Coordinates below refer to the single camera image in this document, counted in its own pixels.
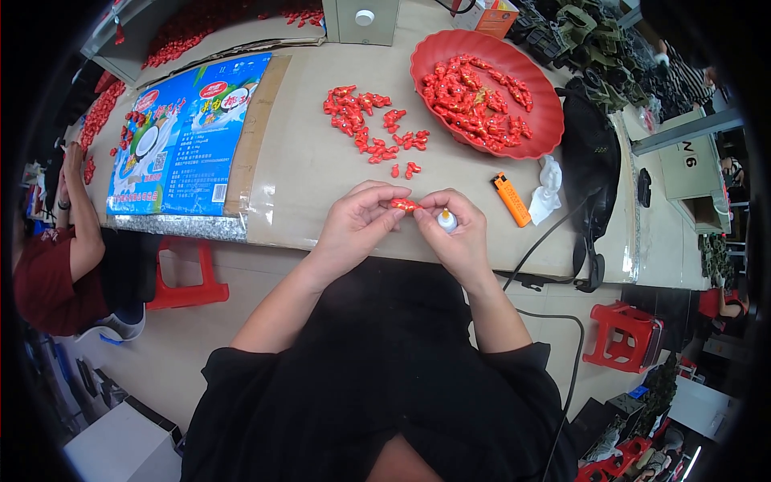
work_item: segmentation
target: black bag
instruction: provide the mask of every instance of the black bag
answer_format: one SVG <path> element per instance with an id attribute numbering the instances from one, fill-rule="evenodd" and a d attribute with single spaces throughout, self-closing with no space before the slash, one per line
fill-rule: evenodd
<path id="1" fill-rule="evenodd" d="M 578 233 L 573 248 L 573 277 L 556 281 L 519 273 L 514 277 L 525 288 L 540 291 L 544 283 L 568 284 L 591 293 L 599 288 L 605 274 L 605 260 L 594 251 L 594 242 L 605 234 L 611 220 L 621 172 L 621 147 L 608 117 L 591 102 L 582 89 L 554 89 L 564 97 L 565 133 L 562 135 L 562 184 L 567 207 Z M 589 257 L 589 279 L 575 277 Z"/>

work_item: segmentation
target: orange lighter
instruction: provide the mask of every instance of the orange lighter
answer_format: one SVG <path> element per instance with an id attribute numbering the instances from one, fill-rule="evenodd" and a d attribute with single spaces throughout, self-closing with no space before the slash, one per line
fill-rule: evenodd
<path id="1" fill-rule="evenodd" d="M 509 212 L 514 216 L 514 220 L 519 227 L 523 228 L 525 224 L 530 222 L 530 213 L 527 212 L 527 208 L 520 199 L 519 194 L 514 190 L 514 186 L 511 185 L 511 181 L 502 172 L 499 172 L 490 182 L 495 186 L 498 195 L 503 199 L 506 207 L 509 208 Z"/>

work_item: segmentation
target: white glue bottle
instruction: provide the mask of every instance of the white glue bottle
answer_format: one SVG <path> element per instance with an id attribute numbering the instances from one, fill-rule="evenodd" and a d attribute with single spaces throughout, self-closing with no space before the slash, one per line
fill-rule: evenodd
<path id="1" fill-rule="evenodd" d="M 439 216 L 436 217 L 436 222 L 439 223 L 439 226 L 447 234 L 453 232 L 453 229 L 458 227 L 458 220 L 455 219 L 455 214 L 449 212 L 446 207 L 444 208 L 444 211 L 439 213 Z"/>

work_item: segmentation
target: red bowl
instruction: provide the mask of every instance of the red bowl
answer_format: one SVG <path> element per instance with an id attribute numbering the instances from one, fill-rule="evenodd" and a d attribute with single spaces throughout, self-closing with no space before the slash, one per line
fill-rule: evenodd
<path id="1" fill-rule="evenodd" d="M 421 79 L 425 74 L 433 73 L 434 64 L 437 62 L 447 62 L 450 57 L 462 53 L 477 56 L 492 64 L 495 70 L 514 76 L 527 84 L 527 88 L 533 96 L 533 109 L 529 113 L 525 112 L 525 109 L 514 101 L 511 94 L 486 72 L 474 67 L 485 86 L 497 89 L 503 94 L 509 103 L 509 115 L 522 116 L 530 124 L 530 128 L 533 130 L 533 139 L 522 137 L 521 146 L 504 147 L 500 152 L 493 152 L 485 146 L 471 143 L 466 138 L 465 131 L 448 124 L 431 108 L 428 101 L 421 95 L 424 87 Z M 409 73 L 412 75 L 412 80 L 415 81 L 418 95 L 423 99 L 426 108 L 436 120 L 452 132 L 453 137 L 458 142 L 469 144 L 476 150 L 491 153 L 494 156 L 514 159 L 537 159 L 544 154 L 551 153 L 560 143 L 562 133 L 565 131 L 564 114 L 560 99 L 554 92 L 554 86 L 532 60 L 513 46 L 491 35 L 473 30 L 443 30 L 427 36 L 418 43 L 410 60 L 412 65 L 409 67 Z"/>

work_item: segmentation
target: barcode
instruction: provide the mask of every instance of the barcode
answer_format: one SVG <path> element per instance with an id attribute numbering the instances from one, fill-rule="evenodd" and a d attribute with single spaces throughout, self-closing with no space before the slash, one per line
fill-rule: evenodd
<path id="1" fill-rule="evenodd" d="M 163 166 L 166 165 L 166 154 L 168 151 L 159 152 L 155 156 L 155 162 L 153 163 L 153 170 L 163 170 Z"/>
<path id="2" fill-rule="evenodd" d="M 226 192 L 227 192 L 227 184 L 215 184 L 214 192 L 211 195 L 211 202 L 224 203 Z"/>

